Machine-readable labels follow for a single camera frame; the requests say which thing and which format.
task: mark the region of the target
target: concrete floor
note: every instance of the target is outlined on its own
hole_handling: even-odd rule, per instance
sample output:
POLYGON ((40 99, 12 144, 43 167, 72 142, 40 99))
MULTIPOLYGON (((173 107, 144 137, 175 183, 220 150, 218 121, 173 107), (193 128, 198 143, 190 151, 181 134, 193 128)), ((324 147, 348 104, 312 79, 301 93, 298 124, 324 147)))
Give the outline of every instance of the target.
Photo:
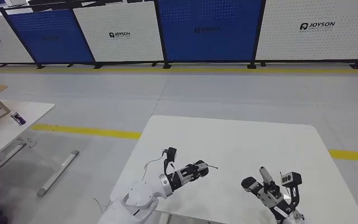
MULTIPOLYGON (((328 149, 358 150, 356 72, 340 64, 266 69, 272 68, 352 73, 53 73, 46 68, 31 67, 28 72, 0 68, 0 84, 9 86, 0 98, 55 103, 40 120, 45 124, 141 132, 152 115, 310 124, 328 149)), ((25 136, 58 162, 73 150, 80 155, 43 198, 36 193, 51 170, 28 148, 7 162, 0 169, 0 208, 11 223, 96 223, 101 209, 94 198, 106 208, 136 140, 34 130, 25 136)), ((358 201, 358 161, 335 163, 358 201)), ((158 216, 153 217, 152 223, 157 221, 158 216)), ((206 222, 174 217, 171 223, 206 222)))

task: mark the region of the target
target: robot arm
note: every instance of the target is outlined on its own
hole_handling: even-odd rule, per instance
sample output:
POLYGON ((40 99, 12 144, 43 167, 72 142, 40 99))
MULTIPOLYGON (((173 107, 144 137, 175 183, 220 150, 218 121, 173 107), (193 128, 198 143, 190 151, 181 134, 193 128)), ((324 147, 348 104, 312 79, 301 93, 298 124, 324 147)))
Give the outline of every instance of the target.
POLYGON ((98 224, 144 224, 156 209, 159 203, 158 197, 166 199, 175 190, 209 173, 208 165, 199 160, 167 175, 166 167, 170 160, 174 161, 170 158, 165 160, 164 174, 160 174, 158 180, 153 181, 151 185, 142 181, 134 182, 130 192, 123 198, 115 200, 98 224))
POLYGON ((245 178, 241 186, 247 192, 251 192, 261 200, 264 206, 268 207, 278 223, 299 223, 304 221, 304 216, 300 214, 296 207, 299 203, 298 185, 302 183, 301 175, 290 172, 281 177, 282 186, 290 188, 291 203, 284 200, 280 187, 275 184, 266 168, 260 168, 263 178, 263 185, 253 177, 245 178))

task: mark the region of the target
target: white desk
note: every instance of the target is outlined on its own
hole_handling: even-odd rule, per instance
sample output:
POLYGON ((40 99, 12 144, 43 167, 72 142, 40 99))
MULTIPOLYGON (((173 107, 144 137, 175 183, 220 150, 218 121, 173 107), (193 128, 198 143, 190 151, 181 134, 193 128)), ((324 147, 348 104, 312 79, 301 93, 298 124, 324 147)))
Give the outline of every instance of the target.
MULTIPOLYGON (((45 104, 41 102, 20 102, 9 100, 0 101, 2 101, 10 109, 10 111, 18 112, 26 120, 24 125, 19 125, 10 117, 10 114, 0 118, 0 151, 4 150, 16 139, 18 139, 22 132, 37 122, 55 106, 54 104, 45 104)), ((0 166, 7 162, 25 145, 26 142, 21 140, 20 144, 6 155, 6 159, 0 162, 0 166)), ((73 151, 61 165, 57 165, 56 162, 53 161, 50 157, 42 155, 40 152, 34 152, 40 156, 46 164, 50 165, 55 172, 46 182, 46 184, 39 190, 37 195, 42 197, 56 181, 59 175, 64 171, 64 169, 69 165, 69 163, 74 159, 74 157, 78 154, 78 151, 73 151)))
MULTIPOLYGON (((162 149, 177 148, 177 169, 197 160, 219 167, 161 200, 157 211, 221 223, 275 224, 274 216, 241 181, 262 178, 265 166, 276 184, 280 171, 302 175, 301 211, 308 223, 357 223, 358 206, 315 128, 310 125, 153 116, 138 140, 111 201, 141 180, 144 164, 162 149)), ((163 159, 149 164, 145 181, 157 180, 163 159)))

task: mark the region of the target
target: pegboard panel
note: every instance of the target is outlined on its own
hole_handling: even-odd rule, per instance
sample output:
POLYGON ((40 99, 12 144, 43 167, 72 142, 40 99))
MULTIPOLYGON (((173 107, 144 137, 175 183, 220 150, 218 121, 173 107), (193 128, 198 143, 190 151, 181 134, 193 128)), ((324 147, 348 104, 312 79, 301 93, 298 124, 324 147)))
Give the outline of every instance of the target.
POLYGON ((257 60, 356 58, 357 0, 267 0, 257 60))
POLYGON ((97 62, 163 60, 154 2, 74 9, 97 62))
POLYGON ((0 16, 0 63, 33 63, 3 16, 0 16))
POLYGON ((261 0, 159 0, 168 60, 250 60, 261 0))
POLYGON ((39 63, 93 61, 70 10, 14 14, 9 18, 39 63))

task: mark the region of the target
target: yellow stripe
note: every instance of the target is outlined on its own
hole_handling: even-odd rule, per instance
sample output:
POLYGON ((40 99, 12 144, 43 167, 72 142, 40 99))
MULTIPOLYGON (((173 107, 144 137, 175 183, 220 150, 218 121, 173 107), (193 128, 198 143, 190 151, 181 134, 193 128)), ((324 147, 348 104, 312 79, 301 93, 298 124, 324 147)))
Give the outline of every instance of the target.
POLYGON ((106 72, 207 72, 207 73, 225 73, 225 72, 240 72, 240 73, 358 73, 358 69, 280 69, 280 68, 259 68, 259 69, 247 69, 247 68, 50 68, 45 67, 43 69, 34 68, 1 68, 0 73, 11 72, 33 72, 33 73, 73 73, 73 72, 87 72, 87 73, 106 73, 106 72))
MULTIPOLYGON (((141 133, 139 132, 126 132, 121 130, 103 130, 97 128, 82 128, 82 127, 69 127, 50 124, 35 124, 31 127, 32 130, 45 130, 49 132, 65 132, 73 134, 88 134, 92 136, 106 136, 115 138, 130 138, 139 139, 141 133)), ((358 151, 345 151, 345 150, 328 150, 332 158, 339 158, 343 160, 358 160, 358 151)))
POLYGON ((125 132, 120 130, 103 130, 97 128, 81 128, 81 127, 69 127, 49 124, 35 124, 31 127, 32 130, 46 130, 50 132, 66 132, 73 134, 89 134, 92 136, 107 136, 115 138, 130 138, 139 139, 141 133, 139 132, 125 132))
POLYGON ((358 160, 358 151, 329 150, 329 154, 331 154, 332 158, 358 160))

